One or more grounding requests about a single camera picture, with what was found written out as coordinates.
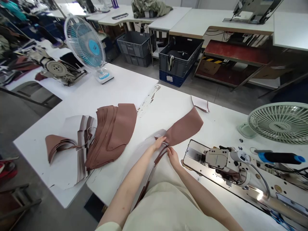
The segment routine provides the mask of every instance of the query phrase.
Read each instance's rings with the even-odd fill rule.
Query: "green fan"
[[[256,135],[288,144],[308,144],[308,104],[272,103],[253,110],[248,122],[236,127],[245,138]]]

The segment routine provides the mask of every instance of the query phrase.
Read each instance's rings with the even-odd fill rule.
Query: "woman's left hand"
[[[161,144],[165,141],[167,137],[159,137],[154,144],[152,144],[152,147],[154,149],[154,151],[156,151],[157,149],[159,149],[159,147],[161,146]]]

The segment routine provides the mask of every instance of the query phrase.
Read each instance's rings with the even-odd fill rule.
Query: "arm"
[[[167,148],[167,152],[172,167],[179,175],[202,212],[217,220],[230,231],[243,231],[237,221],[231,216],[219,200],[180,165],[176,151],[174,151],[173,148]]]
[[[135,163],[118,188],[97,227],[104,223],[113,221],[123,228],[150,159],[165,139],[166,137],[158,138],[153,145],[148,147],[137,163]]]

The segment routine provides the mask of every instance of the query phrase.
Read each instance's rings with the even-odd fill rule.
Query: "electric fan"
[[[308,104],[267,104],[252,111],[248,122],[236,128],[248,139],[259,134],[281,143],[308,144]]]
[[[96,80],[103,84],[113,78],[104,68],[105,51],[98,34],[85,20],[70,15],[64,24],[66,43],[75,57],[86,67],[96,70]]]

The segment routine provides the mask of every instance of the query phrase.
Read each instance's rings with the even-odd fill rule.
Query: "forearm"
[[[150,146],[126,175],[98,227],[106,222],[113,221],[123,228],[154,151],[154,148]]]
[[[230,231],[243,230],[219,200],[182,166],[178,165],[175,171],[205,215],[213,217]]]

